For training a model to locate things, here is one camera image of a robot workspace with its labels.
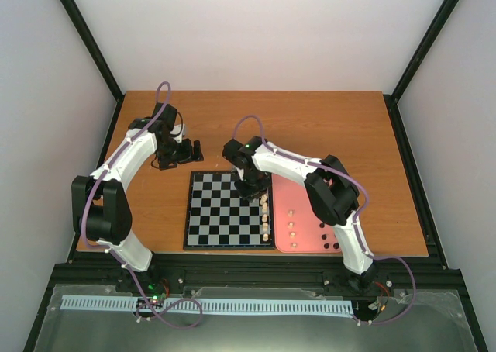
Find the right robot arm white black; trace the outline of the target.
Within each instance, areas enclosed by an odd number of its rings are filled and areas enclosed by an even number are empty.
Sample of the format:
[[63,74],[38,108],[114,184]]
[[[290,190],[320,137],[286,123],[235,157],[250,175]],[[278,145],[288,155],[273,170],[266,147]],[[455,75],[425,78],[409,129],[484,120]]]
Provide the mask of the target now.
[[343,276],[342,284],[357,294],[369,289],[377,268],[360,225],[360,185],[337,157],[306,158],[277,148],[260,136],[245,144],[229,140],[222,156],[236,168],[239,180],[235,188],[245,200],[262,197],[271,186],[273,174],[304,187],[314,215],[332,227],[343,253],[349,274]]

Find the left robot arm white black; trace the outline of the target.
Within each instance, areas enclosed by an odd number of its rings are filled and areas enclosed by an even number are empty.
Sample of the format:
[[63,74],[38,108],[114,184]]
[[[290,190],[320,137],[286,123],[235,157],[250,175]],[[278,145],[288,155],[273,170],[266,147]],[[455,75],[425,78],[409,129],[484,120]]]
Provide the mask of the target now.
[[135,271],[133,280],[145,292],[160,286],[161,273],[150,265],[152,251],[133,232],[126,191],[151,156],[156,157],[161,171],[204,160],[200,141],[186,138],[185,125],[176,125],[175,118],[134,119],[108,160],[90,175],[77,176],[71,184],[74,231]]

